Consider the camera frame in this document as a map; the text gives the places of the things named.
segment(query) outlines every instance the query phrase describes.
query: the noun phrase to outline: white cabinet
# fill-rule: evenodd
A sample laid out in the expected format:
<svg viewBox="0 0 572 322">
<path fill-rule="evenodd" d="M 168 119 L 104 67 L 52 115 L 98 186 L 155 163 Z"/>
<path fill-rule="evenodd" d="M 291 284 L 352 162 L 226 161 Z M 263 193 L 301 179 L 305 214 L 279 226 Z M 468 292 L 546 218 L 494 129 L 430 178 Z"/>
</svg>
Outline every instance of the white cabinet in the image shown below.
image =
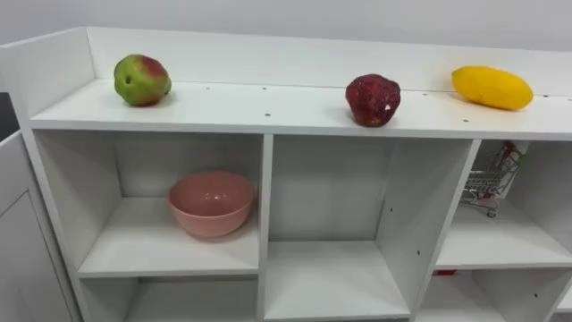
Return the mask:
<svg viewBox="0 0 572 322">
<path fill-rule="evenodd" d="M 20 134 L 0 143 L 0 177 L 0 321 L 77 321 Z"/>
<path fill-rule="evenodd" d="M 70 321 L 70 313 L 27 192 L 0 216 L 0 258 L 5 269 L 0 279 L 12 293 L 6 295 L 17 301 L 20 314 L 19 319 L 5 321 Z"/>
</svg>

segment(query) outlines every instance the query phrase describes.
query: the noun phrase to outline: pink bowl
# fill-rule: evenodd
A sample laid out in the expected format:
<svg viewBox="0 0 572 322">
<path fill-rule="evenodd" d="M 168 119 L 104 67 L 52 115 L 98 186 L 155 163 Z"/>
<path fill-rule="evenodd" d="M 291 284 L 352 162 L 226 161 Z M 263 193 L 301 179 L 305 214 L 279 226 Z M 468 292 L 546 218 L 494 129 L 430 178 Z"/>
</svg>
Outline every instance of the pink bowl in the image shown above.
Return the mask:
<svg viewBox="0 0 572 322">
<path fill-rule="evenodd" d="M 188 233 L 217 237 L 232 233 L 245 222 L 254 187 L 237 174 L 203 172 L 175 183 L 169 200 L 175 219 Z"/>
</svg>

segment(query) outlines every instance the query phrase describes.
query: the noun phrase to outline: apple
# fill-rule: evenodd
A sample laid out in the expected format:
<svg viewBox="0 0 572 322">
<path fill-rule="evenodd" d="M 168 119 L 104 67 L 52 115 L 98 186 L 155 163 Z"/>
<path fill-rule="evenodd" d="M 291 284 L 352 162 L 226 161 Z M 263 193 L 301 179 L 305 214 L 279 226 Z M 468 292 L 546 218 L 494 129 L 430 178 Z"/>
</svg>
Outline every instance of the apple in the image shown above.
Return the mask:
<svg viewBox="0 0 572 322">
<path fill-rule="evenodd" d="M 115 91 L 131 106 L 153 106 L 171 90 L 171 79 L 156 59 L 128 55 L 114 70 Z"/>
</svg>

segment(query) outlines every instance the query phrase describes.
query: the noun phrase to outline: pomegranate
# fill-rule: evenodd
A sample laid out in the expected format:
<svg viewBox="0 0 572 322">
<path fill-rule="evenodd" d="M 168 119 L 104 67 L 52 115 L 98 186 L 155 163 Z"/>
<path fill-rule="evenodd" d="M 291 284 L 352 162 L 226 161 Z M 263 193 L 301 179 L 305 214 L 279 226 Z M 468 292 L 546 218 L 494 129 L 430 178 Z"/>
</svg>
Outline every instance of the pomegranate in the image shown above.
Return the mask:
<svg viewBox="0 0 572 322">
<path fill-rule="evenodd" d="M 359 76 L 346 88 L 346 99 L 357 124 L 384 126 L 400 105 L 400 85 L 377 74 Z"/>
</svg>

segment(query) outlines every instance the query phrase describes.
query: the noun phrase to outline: shopping cart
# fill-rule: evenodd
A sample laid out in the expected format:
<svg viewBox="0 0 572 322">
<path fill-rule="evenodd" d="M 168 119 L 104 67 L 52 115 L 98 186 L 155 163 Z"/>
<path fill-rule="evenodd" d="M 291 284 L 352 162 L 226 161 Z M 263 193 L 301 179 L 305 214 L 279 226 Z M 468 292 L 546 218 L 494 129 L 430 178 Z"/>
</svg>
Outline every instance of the shopping cart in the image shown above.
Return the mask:
<svg viewBox="0 0 572 322">
<path fill-rule="evenodd" d="M 496 199 L 510 186 L 524 160 L 525 155 L 514 143 L 505 141 L 488 157 L 484 170 L 471 170 L 460 203 L 483 208 L 488 217 L 495 218 L 499 207 Z"/>
</svg>

